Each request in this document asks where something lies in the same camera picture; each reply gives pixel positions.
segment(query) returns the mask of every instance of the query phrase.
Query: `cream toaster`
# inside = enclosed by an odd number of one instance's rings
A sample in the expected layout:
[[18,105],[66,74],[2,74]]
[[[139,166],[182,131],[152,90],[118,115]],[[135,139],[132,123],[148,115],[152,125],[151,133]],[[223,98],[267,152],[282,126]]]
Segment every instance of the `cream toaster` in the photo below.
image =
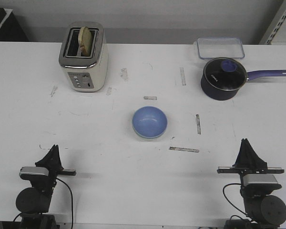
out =
[[[84,28],[85,36],[89,36],[84,40],[87,52],[83,51],[80,39]],[[61,45],[59,64],[72,89],[79,92],[100,90],[105,83],[108,66],[108,49],[102,25],[88,21],[69,25]]]

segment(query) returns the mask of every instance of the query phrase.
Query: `pot lid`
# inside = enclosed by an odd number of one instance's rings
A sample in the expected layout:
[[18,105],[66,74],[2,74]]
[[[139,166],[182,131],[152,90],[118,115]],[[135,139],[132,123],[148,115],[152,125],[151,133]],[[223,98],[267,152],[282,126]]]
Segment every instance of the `pot lid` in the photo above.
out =
[[245,68],[230,58],[214,58],[204,67],[204,77],[215,88],[223,91],[234,91],[247,81]]

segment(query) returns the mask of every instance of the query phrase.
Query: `tape mark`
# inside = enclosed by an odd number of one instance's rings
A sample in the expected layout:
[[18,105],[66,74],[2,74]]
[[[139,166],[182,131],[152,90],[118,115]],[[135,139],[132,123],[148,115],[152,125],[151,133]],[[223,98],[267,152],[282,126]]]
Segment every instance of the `tape mark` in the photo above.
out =
[[157,100],[157,96],[144,96],[144,99]]
[[186,82],[185,82],[185,74],[184,74],[184,68],[183,67],[180,67],[180,76],[181,76],[181,84],[182,84],[182,86],[185,86]]
[[125,82],[128,81],[128,73],[127,73],[127,68],[122,68],[120,72],[120,77],[124,79]]
[[180,147],[172,147],[172,146],[170,146],[170,150],[199,153],[199,149],[189,149],[189,148],[180,148]]
[[56,90],[58,89],[58,86],[53,86],[53,89],[52,89],[52,91],[51,91],[51,94],[50,94],[50,96],[51,97],[53,97],[54,96],[54,94],[55,94],[55,92],[56,92]]
[[111,95],[111,93],[112,93],[112,87],[108,87],[106,95]]
[[196,114],[196,124],[197,124],[197,133],[201,134],[201,128],[200,128],[200,117],[198,114]]

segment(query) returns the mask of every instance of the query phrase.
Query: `toaster button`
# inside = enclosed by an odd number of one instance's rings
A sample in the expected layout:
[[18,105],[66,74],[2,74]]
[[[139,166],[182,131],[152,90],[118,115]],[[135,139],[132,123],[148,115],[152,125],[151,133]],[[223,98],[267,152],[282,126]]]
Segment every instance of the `toaster button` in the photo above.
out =
[[89,77],[88,77],[87,75],[84,75],[84,76],[82,77],[82,82],[83,82],[83,83],[88,83],[88,82],[89,82]]

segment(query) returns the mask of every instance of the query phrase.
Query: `bowl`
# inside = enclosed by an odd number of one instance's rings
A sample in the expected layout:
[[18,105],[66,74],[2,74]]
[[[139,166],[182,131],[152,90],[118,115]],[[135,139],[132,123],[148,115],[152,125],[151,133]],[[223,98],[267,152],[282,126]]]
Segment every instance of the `bowl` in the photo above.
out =
[[161,136],[167,127],[167,118],[163,111],[154,106],[144,106],[133,115],[133,129],[136,134],[146,139]]

